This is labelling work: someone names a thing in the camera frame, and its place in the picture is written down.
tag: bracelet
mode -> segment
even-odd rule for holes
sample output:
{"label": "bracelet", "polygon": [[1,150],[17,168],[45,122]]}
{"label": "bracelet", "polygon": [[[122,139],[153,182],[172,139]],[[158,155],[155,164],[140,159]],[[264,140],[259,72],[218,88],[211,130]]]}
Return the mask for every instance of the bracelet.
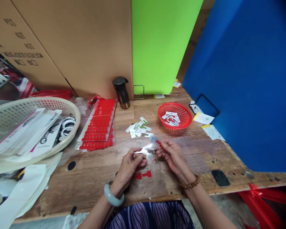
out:
{"label": "bracelet", "polygon": [[108,202],[115,207],[119,207],[124,202],[124,193],[122,194],[121,198],[116,198],[112,192],[110,191],[109,184],[112,184],[113,181],[108,181],[104,186],[104,193],[108,200]]}
{"label": "bracelet", "polygon": [[194,174],[195,177],[196,177],[196,180],[193,182],[193,183],[190,183],[190,184],[179,184],[181,187],[183,187],[184,189],[189,189],[189,188],[192,188],[192,187],[195,187],[199,184],[199,180],[200,180],[200,177],[196,174]]}

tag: round basket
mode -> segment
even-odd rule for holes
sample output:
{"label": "round basket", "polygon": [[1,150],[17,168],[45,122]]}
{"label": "round basket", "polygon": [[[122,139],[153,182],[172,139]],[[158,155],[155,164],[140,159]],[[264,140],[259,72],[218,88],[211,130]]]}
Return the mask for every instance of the round basket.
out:
{"label": "round basket", "polygon": [[66,100],[70,100],[70,91],[67,90],[49,90],[34,92],[31,94],[33,97],[57,97]]}
{"label": "round basket", "polygon": [[[162,118],[163,115],[166,114],[166,112],[175,112],[178,114],[180,123],[179,126],[170,126],[167,123],[165,123],[164,119]],[[165,126],[168,129],[184,129],[187,128],[193,120],[193,116],[191,114],[191,112],[183,105],[179,104],[179,103],[164,103],[162,104],[159,109],[158,109],[158,116],[159,119],[161,121],[161,123],[163,124],[163,126]]]}
{"label": "round basket", "polygon": [[25,162],[5,160],[8,156],[0,156],[0,173],[24,168],[62,151],[74,138],[80,124],[80,112],[70,101],[56,97],[36,97],[16,100],[0,106],[0,142],[21,124],[37,108],[62,110],[62,116],[74,116],[75,124],[68,136],[46,153]]}

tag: wooden bead bracelet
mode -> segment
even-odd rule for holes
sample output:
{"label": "wooden bead bracelet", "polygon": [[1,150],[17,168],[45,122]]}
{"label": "wooden bead bracelet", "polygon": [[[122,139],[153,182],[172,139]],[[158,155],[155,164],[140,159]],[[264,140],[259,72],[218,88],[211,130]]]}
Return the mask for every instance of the wooden bead bracelet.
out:
{"label": "wooden bead bracelet", "polygon": [[196,177],[196,180],[193,182],[193,183],[190,183],[190,184],[179,184],[181,187],[183,187],[184,189],[189,189],[189,188],[192,188],[192,187],[195,187],[199,184],[199,180],[200,180],[200,177],[196,174],[194,174],[195,177]]}

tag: cardboard box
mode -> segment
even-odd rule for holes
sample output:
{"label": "cardboard box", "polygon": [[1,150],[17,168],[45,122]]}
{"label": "cardboard box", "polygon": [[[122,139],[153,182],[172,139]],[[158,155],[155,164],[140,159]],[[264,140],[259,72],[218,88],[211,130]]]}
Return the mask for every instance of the cardboard box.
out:
{"label": "cardboard box", "polygon": [[133,99],[131,0],[11,0],[78,96]]}
{"label": "cardboard box", "polygon": [[0,0],[0,53],[39,90],[74,91],[10,0]]}
{"label": "cardboard box", "polygon": [[199,15],[197,17],[192,35],[190,37],[190,41],[188,42],[187,49],[185,50],[178,74],[177,79],[179,79],[181,82],[183,81],[185,74],[187,72],[187,69],[190,65],[190,62],[192,60],[192,57],[194,55],[196,46],[199,42],[199,39],[202,35],[203,29],[207,24],[207,20],[209,18],[209,15],[211,13],[211,10],[214,6],[215,0],[204,0],[201,6],[201,10],[199,12]]}

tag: green board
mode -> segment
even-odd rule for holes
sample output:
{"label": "green board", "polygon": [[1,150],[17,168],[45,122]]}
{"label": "green board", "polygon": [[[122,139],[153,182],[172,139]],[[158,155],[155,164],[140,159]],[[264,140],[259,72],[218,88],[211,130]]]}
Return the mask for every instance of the green board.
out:
{"label": "green board", "polygon": [[145,94],[172,91],[202,2],[132,0],[133,84]]}

